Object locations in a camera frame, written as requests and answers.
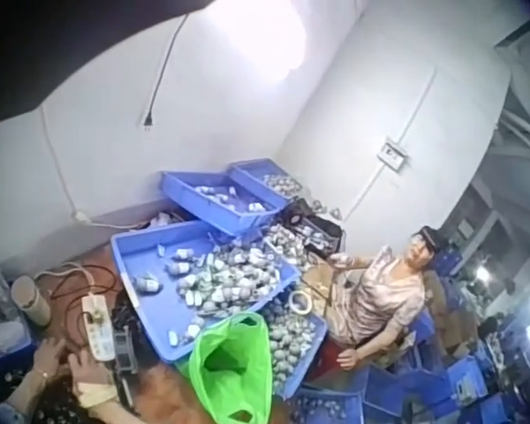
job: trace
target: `white pipe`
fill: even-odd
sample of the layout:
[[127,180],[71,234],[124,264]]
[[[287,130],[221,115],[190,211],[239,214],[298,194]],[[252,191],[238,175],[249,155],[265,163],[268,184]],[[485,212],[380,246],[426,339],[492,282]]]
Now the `white pipe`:
[[510,122],[506,122],[504,119],[501,119],[501,123],[511,130],[514,135],[516,135],[528,148],[530,148],[530,140],[525,136],[524,133],[520,132],[514,125]]
[[514,124],[518,125],[520,128],[530,133],[530,124],[527,123],[526,120],[522,119],[515,113],[512,113],[508,110],[503,110],[503,115],[509,118],[510,121],[512,121]]

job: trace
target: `wall switch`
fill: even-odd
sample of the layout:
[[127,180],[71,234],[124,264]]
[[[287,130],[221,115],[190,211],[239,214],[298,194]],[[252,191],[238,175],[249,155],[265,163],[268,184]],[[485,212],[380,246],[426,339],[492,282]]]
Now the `wall switch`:
[[397,143],[387,139],[385,144],[382,145],[382,149],[377,154],[377,157],[389,168],[398,172],[406,162],[408,154]]

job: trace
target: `woman's hair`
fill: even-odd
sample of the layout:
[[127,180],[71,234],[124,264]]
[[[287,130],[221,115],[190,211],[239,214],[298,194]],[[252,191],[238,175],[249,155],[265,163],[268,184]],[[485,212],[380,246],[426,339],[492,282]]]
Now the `woman's hair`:
[[426,243],[426,246],[428,247],[428,250],[432,254],[439,254],[449,245],[446,238],[442,236],[438,230],[428,227],[427,225],[424,225],[422,228],[420,228],[416,234],[422,237]]

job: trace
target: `woman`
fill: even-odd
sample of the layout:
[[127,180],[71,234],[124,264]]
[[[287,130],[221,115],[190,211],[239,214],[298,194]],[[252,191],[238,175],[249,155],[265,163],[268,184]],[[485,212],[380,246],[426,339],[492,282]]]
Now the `woman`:
[[321,353],[324,361],[337,352],[337,364],[348,370],[389,347],[424,307],[422,271],[445,245],[436,230],[425,226],[402,256],[388,247],[372,259],[332,255],[335,283],[326,313],[331,340]]
[[[34,365],[18,388],[0,404],[0,424],[31,422],[40,395],[59,374],[59,358],[64,351],[63,340],[45,340],[35,351]],[[91,416],[108,424],[145,424],[118,403],[110,371],[96,362],[87,351],[69,355],[74,382],[73,392]]]

